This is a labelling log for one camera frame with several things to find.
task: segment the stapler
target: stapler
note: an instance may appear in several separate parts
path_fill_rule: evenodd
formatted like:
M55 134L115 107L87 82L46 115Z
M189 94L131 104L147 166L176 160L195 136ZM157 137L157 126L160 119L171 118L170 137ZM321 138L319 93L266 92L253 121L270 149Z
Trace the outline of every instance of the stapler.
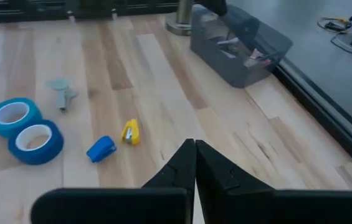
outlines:
M116 145L109 136L101 137L88 151L87 156L92 162L100 162L116 151Z
M140 143L140 130L136 119L127 121L121 133L121 140L132 145Z

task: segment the gray floor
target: gray floor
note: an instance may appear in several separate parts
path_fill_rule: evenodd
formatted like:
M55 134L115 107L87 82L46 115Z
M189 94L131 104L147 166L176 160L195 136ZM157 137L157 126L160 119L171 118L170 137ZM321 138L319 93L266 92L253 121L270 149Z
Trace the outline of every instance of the gray floor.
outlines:
M352 0L228 0L293 41L286 58L352 116L352 55L330 43L334 33L319 28L321 17L352 16ZM301 77L308 90L311 86ZM352 132L352 125L313 90Z

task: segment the blue tape roll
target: blue tape roll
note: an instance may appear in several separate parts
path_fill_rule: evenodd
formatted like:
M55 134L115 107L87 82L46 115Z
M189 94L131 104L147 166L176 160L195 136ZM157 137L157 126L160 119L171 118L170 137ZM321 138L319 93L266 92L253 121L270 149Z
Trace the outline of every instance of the blue tape roll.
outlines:
M28 149L27 145L36 137L47 135L48 138L41 146ZM35 121L27 128L8 139L9 151L21 162L29 165L39 165L55 158L64 146L57 126L48 120Z
M41 119L41 112L30 99L13 98L0 103L0 135L4 138Z

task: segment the plastic storage container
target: plastic storage container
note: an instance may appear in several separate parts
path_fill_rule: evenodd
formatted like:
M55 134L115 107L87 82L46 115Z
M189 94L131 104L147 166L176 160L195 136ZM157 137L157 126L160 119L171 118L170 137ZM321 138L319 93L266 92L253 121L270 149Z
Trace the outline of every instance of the plastic storage container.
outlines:
M288 37L238 7L228 5L222 17L193 7L191 50L234 87L269 76L291 46Z

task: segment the blue stapler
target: blue stapler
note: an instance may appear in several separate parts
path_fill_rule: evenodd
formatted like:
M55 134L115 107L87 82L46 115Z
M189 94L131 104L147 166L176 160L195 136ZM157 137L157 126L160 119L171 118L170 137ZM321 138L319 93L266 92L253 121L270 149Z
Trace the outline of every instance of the blue stapler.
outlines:
M92 162L100 162L116 151L116 145L109 136L100 138L88 151L87 156Z

